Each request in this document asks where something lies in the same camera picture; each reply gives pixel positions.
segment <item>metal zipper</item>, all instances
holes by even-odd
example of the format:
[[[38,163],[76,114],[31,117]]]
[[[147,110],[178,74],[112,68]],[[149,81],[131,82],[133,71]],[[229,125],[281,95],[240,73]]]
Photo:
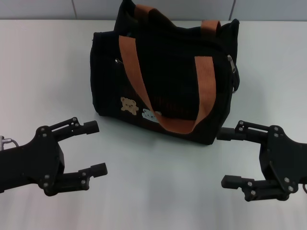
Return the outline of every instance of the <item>metal zipper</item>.
[[[235,67],[234,61],[232,60],[232,57],[230,55],[227,55],[227,58],[228,58],[228,61],[230,62],[232,72],[235,73],[236,67]]]
[[[123,64],[122,61],[120,61],[118,58],[115,59],[115,62],[116,62],[116,63]]]

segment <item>embroidered patch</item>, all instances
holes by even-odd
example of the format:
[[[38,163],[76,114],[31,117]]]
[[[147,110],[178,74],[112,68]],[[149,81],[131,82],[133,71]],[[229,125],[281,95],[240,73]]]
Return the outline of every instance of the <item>embroidered patch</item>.
[[[155,115],[148,109],[143,109],[142,116],[147,120],[159,123]]]
[[[134,100],[125,97],[121,97],[120,100],[123,103],[123,107],[121,108],[122,111],[127,110],[133,115],[136,115],[136,111],[138,111],[139,108],[136,106],[136,102]]]

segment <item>bag strap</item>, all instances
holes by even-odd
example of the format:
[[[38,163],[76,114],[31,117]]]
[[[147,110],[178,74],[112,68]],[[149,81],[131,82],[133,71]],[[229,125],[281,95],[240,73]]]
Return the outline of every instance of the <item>bag strap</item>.
[[[210,34],[210,35],[216,35],[216,31],[221,28],[220,21],[202,21],[201,22],[201,34],[203,36]]]
[[[144,6],[137,4],[134,9],[134,18],[143,23],[148,23],[149,20],[149,12],[151,12],[152,20],[151,22],[155,22],[156,24],[160,24],[162,26],[170,26],[176,27],[164,14],[160,13],[156,8],[150,6]]]
[[[145,6],[137,4],[134,9],[134,17],[142,21],[143,23],[148,23],[149,20],[149,12],[151,12],[151,16],[153,17],[152,22],[160,24],[162,26],[171,26],[176,27],[164,14],[160,13],[156,8],[151,6]],[[220,21],[209,21],[205,20],[201,22],[201,34],[205,35],[216,35],[216,31],[221,27]]]
[[[212,57],[195,57],[200,98],[199,111],[196,120],[183,120],[164,117],[153,110],[143,82],[135,38],[119,36],[119,49],[127,77],[132,87],[165,130],[179,134],[189,134],[210,113],[216,98],[216,83]]]

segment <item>bear appliqué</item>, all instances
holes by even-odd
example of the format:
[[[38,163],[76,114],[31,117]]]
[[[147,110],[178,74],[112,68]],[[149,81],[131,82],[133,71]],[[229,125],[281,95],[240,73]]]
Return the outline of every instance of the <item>bear appliqué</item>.
[[[134,100],[121,97],[121,102],[123,103],[123,107],[121,108],[122,111],[129,111],[133,115],[136,115],[136,111],[139,110],[139,108],[136,106],[136,102]]]

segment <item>metal connector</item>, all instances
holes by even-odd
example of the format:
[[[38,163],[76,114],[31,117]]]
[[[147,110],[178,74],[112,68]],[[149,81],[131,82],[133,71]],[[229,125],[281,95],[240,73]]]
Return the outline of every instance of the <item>metal connector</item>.
[[[0,136],[0,151],[4,150],[4,144],[14,143],[16,147],[19,147],[18,143],[12,138],[4,138],[4,136]]]

